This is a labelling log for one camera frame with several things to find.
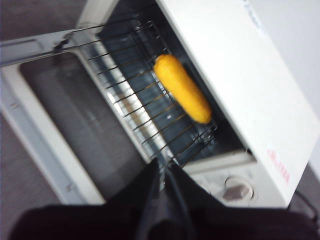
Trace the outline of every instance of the metal grill rack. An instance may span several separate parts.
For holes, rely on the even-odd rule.
[[[193,121],[162,86],[153,66],[159,55],[172,52],[152,21],[135,24],[130,32],[100,34],[98,39],[76,42],[74,46],[83,50],[108,98],[150,159],[176,161],[184,166],[211,156],[215,122]],[[76,39],[78,32],[101,27],[108,25],[74,30],[64,41]]]

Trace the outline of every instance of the oven dial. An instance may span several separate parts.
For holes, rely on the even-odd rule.
[[[227,201],[250,200],[254,195],[251,185],[242,177],[232,176],[225,181],[223,198]]]

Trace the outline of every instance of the yellow food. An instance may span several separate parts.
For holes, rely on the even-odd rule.
[[[173,55],[160,55],[153,70],[162,85],[172,93],[185,112],[196,122],[207,124],[212,110],[205,96]]]

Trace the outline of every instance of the red logo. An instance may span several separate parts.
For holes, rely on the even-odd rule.
[[[290,173],[288,172],[286,166],[283,162],[277,159],[277,153],[273,149],[268,149],[266,153],[269,155],[271,161],[273,162],[276,169],[280,172],[281,176],[284,178],[285,182],[288,184],[290,181]]]

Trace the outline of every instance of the toaster oven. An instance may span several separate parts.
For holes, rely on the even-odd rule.
[[[1,51],[2,112],[66,204],[104,203],[157,158],[226,206],[286,207],[319,136],[246,0],[88,0],[75,29],[4,41]],[[210,123],[193,121],[162,86],[161,54],[182,62]],[[132,161],[122,159],[127,147]]]

